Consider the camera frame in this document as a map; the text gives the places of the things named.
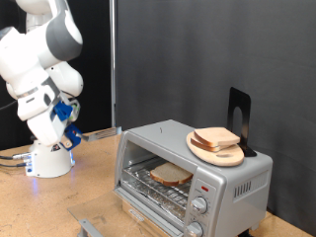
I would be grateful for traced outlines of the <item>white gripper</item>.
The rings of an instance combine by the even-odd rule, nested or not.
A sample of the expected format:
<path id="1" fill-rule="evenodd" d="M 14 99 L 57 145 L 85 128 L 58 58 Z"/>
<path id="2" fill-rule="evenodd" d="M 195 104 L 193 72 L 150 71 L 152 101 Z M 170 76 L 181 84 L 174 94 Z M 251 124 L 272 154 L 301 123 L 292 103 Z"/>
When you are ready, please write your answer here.
<path id="1" fill-rule="evenodd" d="M 33 135 L 45 146 L 60 143 L 65 149 L 73 146 L 72 141 L 65 135 L 66 121 L 61 121 L 58 115 L 44 112 L 27 121 Z"/>

